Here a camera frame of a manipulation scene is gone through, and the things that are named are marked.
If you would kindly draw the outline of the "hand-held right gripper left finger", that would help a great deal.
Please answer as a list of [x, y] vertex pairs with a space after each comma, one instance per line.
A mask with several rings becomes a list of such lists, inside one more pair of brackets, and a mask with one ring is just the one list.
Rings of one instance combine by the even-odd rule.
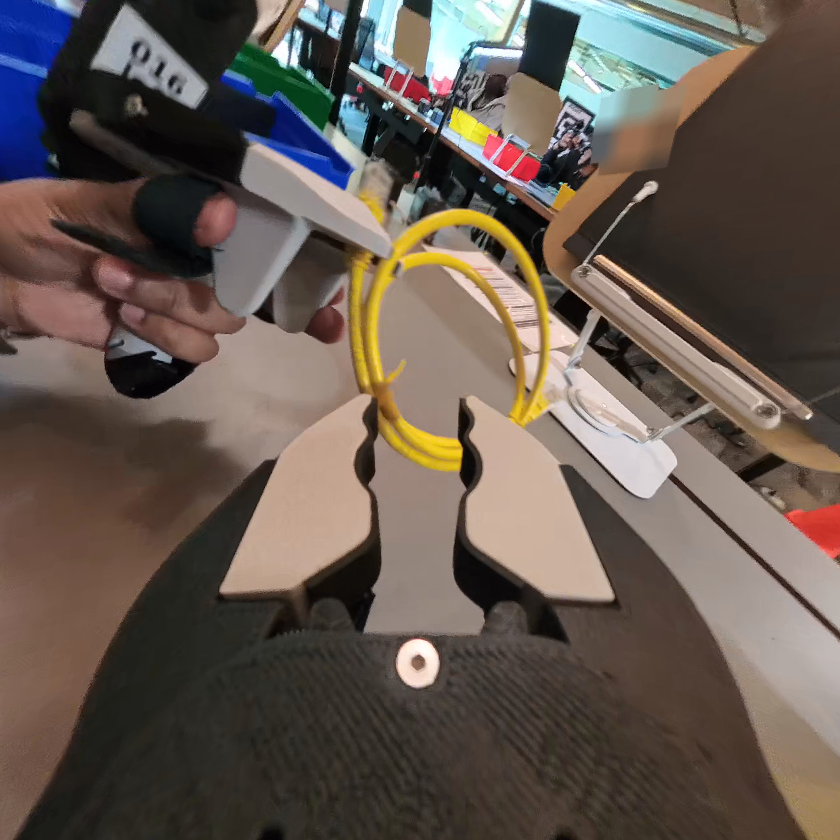
[[278, 456], [218, 593], [227, 601], [301, 601], [372, 534], [370, 478], [357, 458], [375, 442], [377, 405], [358, 395]]

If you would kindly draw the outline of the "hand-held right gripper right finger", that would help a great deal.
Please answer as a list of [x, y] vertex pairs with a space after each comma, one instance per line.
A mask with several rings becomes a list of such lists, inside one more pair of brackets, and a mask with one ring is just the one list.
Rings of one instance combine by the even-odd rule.
[[551, 604], [613, 604], [613, 586], [559, 460], [473, 395], [458, 406], [458, 441], [458, 546], [503, 582]]

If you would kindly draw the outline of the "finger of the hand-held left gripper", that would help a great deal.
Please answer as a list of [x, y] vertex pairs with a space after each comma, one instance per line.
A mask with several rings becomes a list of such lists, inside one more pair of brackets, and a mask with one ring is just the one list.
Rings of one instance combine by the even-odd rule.
[[270, 294], [273, 322], [285, 333], [302, 333], [328, 306], [348, 270], [344, 247], [325, 238], [308, 238]]
[[392, 254], [391, 236], [359, 197], [264, 143], [247, 144], [238, 179], [260, 209], [299, 217], [374, 256]]

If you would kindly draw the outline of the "blue storage bin with tag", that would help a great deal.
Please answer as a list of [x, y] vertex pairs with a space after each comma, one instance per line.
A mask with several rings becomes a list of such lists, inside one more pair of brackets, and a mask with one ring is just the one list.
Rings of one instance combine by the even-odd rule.
[[[45, 125], [38, 94], [76, 19], [47, 2], [2, 2], [1, 179], [54, 175], [44, 146]], [[214, 83], [207, 112], [220, 122], [345, 188], [354, 166], [297, 105], [276, 90], [258, 91], [254, 82], [228, 69]]]

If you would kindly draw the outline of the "person's left hand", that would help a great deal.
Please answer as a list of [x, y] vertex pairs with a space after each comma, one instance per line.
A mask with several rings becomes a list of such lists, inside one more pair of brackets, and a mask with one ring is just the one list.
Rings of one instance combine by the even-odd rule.
[[217, 338], [240, 331], [246, 319], [226, 311], [209, 287], [104, 254], [52, 224], [93, 228], [146, 249], [150, 244], [132, 215], [144, 183], [34, 179], [2, 184], [2, 330], [105, 350], [120, 324], [188, 363], [217, 355]]

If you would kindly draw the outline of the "green storage bin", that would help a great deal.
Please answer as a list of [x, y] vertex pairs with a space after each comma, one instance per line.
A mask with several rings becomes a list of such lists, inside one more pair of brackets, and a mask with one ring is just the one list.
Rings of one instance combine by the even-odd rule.
[[244, 44], [228, 70], [246, 77], [256, 91], [271, 98], [276, 92], [285, 96], [318, 130], [329, 121], [334, 96], [320, 82], [295, 66], [283, 66], [262, 48]]

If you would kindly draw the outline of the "black pole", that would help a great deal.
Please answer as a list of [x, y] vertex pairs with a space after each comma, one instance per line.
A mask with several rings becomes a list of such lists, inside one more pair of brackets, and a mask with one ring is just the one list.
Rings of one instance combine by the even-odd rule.
[[330, 83], [333, 102], [329, 115], [329, 123], [333, 127], [337, 127], [340, 121], [341, 104], [347, 89], [350, 63], [354, 53], [355, 38], [361, 21], [363, 4], [364, 1], [348, 1], [343, 13], [343, 29]]

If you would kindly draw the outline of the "black and cardboard panel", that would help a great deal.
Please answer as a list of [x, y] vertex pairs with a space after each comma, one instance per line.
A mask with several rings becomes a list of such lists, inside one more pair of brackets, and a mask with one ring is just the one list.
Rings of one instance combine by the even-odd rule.
[[542, 156], [549, 148], [563, 100], [560, 89], [580, 16], [547, 2], [531, 2], [518, 72], [511, 77], [501, 131]]
[[433, 5], [433, 1], [405, 1], [395, 16], [392, 56], [416, 77], [427, 74]]

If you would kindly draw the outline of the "red storage bin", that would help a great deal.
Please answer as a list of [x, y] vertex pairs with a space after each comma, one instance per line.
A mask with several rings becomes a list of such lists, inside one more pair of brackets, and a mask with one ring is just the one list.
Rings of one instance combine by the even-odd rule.
[[541, 166], [541, 159], [534, 156], [528, 146], [496, 134], [487, 135], [482, 157], [499, 173], [520, 182], [532, 181]]

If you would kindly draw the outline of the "printed paper sheet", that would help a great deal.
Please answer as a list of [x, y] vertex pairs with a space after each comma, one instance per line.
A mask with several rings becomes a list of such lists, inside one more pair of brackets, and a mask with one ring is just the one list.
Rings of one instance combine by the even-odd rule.
[[[487, 281], [496, 292], [501, 303], [508, 310], [514, 326], [517, 328], [522, 346], [530, 353], [537, 353], [540, 348], [539, 321], [530, 291], [518, 283], [512, 276], [499, 267], [493, 259], [477, 250], [462, 250], [424, 245], [430, 253], [440, 253], [459, 259], [473, 268]], [[501, 322], [498, 312], [476, 285], [454, 269], [444, 270], [486, 309], [496, 320]], [[549, 315], [551, 350], [562, 350], [575, 345], [578, 335], [571, 328], [562, 324], [555, 315]]]

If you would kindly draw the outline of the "orange cone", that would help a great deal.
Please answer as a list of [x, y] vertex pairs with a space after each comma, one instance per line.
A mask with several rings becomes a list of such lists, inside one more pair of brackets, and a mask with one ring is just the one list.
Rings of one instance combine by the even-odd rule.
[[827, 556], [838, 560], [839, 508], [837, 503], [812, 511], [792, 510], [785, 513], [784, 517]]

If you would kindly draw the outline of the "plywood board with black panel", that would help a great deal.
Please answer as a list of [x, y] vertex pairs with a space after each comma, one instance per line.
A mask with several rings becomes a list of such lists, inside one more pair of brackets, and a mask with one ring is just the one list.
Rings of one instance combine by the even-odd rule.
[[674, 90], [667, 165], [602, 165], [549, 270], [773, 455], [838, 474], [838, 2]]

